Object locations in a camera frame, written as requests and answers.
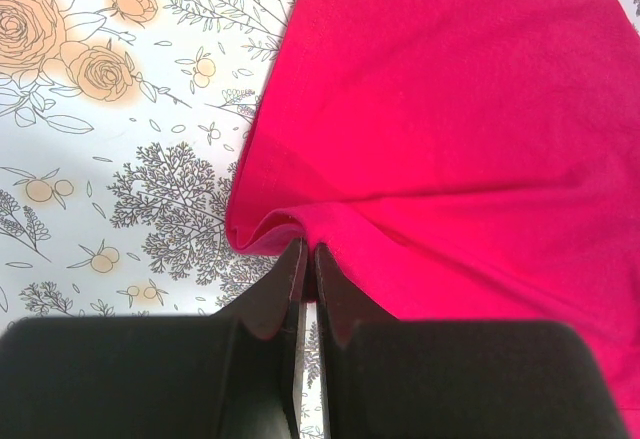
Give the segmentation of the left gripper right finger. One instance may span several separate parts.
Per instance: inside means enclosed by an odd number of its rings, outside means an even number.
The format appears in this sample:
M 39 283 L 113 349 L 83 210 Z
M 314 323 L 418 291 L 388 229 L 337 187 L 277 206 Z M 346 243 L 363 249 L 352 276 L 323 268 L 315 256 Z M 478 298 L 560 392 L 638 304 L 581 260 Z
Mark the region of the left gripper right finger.
M 586 344 L 549 321 L 401 321 L 315 251 L 329 438 L 626 438 Z

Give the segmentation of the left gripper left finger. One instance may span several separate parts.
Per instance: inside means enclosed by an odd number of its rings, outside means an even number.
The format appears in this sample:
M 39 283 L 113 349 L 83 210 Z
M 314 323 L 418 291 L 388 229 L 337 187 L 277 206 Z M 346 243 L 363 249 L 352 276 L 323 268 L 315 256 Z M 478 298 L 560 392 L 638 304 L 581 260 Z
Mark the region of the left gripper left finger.
M 307 244 L 210 316 L 30 318 L 1 338 L 5 438 L 295 438 Z

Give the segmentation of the bright red t-shirt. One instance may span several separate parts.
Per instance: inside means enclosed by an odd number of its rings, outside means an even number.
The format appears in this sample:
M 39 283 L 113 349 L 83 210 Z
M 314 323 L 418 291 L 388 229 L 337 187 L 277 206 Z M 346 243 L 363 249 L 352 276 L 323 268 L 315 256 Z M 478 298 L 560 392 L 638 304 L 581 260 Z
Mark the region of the bright red t-shirt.
M 617 0 L 297 0 L 235 176 L 402 319 L 550 319 L 639 432 L 639 37 Z

